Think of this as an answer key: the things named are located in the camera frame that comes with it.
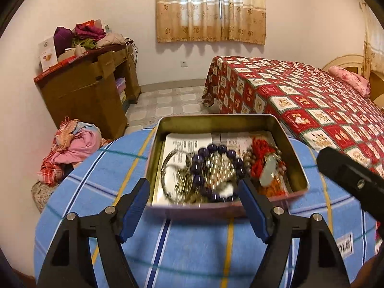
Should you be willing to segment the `silver bangle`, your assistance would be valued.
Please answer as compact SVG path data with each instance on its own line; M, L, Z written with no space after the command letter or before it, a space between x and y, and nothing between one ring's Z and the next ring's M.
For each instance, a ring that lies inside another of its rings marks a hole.
M195 151L173 149L164 158L160 184L163 195L171 204L192 204L196 199L193 174L190 171Z

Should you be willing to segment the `pink metal tin box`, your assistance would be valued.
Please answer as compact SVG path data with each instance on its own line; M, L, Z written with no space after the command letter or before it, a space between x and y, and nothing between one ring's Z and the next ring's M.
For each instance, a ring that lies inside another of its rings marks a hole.
M256 157L262 177L252 178L271 202L294 200L309 182L283 126L270 114L203 114L159 120L145 176L150 211L169 219L234 218L245 211L236 197L240 172Z

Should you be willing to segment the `green jade pendant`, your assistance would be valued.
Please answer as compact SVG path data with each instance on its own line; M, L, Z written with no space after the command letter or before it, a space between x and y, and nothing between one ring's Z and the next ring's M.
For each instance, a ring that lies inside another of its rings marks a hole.
M259 182L262 187L268 187L274 180L275 173L278 167L278 156L275 153L270 153L265 156L265 165L259 177Z

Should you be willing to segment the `red tassel charm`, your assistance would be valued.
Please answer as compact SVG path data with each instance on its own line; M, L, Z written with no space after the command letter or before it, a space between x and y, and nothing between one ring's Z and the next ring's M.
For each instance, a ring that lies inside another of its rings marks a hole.
M252 154L255 156L254 162L251 163L251 177L258 179L265 167L265 157L269 154L276 153L276 149L272 147L264 139L252 139Z

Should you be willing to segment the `red patterned bedspread bed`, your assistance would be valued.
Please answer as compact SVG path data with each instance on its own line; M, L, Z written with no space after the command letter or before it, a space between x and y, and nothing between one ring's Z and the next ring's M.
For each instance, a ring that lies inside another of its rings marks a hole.
M272 114L315 151L332 147L383 175L383 111L328 72L301 62L216 56L203 104Z

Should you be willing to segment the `blue plaid tablecloth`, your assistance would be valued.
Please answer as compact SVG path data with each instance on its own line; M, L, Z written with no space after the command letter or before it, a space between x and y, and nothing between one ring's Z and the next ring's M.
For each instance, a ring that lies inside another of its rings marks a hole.
M129 193L144 175L153 131L126 135L83 161L58 186L36 226L35 273L68 213L93 215ZM333 232L350 279L376 252L376 221L359 202L319 174L316 152L298 140L292 146L309 180L308 192L286 204L291 214L321 214ZM123 250L140 287L248 287L265 244L248 220L173 221L147 209Z

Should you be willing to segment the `pink pillow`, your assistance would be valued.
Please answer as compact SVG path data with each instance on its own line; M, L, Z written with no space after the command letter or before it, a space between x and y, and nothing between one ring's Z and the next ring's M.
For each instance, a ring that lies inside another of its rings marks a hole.
M331 66L329 67L328 72L338 80L351 86L351 88L359 93L362 97L370 97L370 83L363 76L354 72L350 72L340 66Z

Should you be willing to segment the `cream wooden headboard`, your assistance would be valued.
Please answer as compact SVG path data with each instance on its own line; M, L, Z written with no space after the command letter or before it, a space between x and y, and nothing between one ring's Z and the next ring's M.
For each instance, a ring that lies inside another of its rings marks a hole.
M362 55L344 55L337 57L330 63L326 64L322 70L328 72L329 67L340 66L350 72L363 76L363 56ZM366 98L374 102L381 110L383 110L383 74L379 72L371 72L367 79L370 83L370 97Z

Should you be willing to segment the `pink clothes pile on floor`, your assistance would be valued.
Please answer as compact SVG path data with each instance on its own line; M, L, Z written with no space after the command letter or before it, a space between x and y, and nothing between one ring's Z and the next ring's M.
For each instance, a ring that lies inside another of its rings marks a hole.
M107 144L94 124L65 117L55 133L50 152L42 161L38 180L47 186L58 184L64 178L66 167L75 167Z

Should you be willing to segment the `beige side curtain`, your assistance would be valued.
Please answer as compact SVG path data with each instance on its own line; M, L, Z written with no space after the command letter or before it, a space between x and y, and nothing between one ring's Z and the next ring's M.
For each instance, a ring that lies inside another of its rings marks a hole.
M363 76L369 78L371 72L383 74L383 27L365 0L359 0L365 19L365 43L363 53Z

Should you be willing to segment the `brown wooden desk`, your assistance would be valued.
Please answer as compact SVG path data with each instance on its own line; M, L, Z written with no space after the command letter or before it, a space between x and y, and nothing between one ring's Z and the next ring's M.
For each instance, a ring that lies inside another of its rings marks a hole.
M81 61L35 83L55 125L69 117L96 125L106 139L123 136L126 106L137 103L141 93L135 56L131 43L91 50ZM126 79L124 104L115 83L121 77Z

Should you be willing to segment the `boxes in desk shelf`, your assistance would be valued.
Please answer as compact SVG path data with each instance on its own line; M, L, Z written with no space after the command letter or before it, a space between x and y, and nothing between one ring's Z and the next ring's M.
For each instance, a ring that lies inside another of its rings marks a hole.
M115 80L115 83L116 83L116 89L119 93L120 102L121 104L124 104L126 102L126 93L125 93L126 79L124 77L118 78Z

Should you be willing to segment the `red flat box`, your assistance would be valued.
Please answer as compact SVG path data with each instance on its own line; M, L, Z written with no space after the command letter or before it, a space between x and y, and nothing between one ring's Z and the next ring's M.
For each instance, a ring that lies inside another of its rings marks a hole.
M64 67L72 65L74 62L79 62L82 59L83 59L83 57L72 56L72 57L69 57L67 59L62 60L61 62L58 62L56 65L49 67L46 71L37 75L34 78L34 83L37 83L37 82L43 80L44 78L46 78L48 75L55 73L56 71L61 71L64 69Z

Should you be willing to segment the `white product box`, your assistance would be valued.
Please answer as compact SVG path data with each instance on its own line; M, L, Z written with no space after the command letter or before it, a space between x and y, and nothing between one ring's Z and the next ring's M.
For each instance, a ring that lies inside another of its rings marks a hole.
M42 71L46 71L58 63L53 36L38 44L38 52Z

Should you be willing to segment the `clothes pile on desk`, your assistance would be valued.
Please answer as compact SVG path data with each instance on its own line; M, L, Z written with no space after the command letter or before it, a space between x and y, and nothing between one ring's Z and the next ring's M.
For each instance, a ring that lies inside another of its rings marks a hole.
M101 19L89 20L77 24L73 29L57 27L53 34L56 54L62 55L67 49L77 45L86 50L94 50L112 45L126 45L125 38L119 33L112 33Z

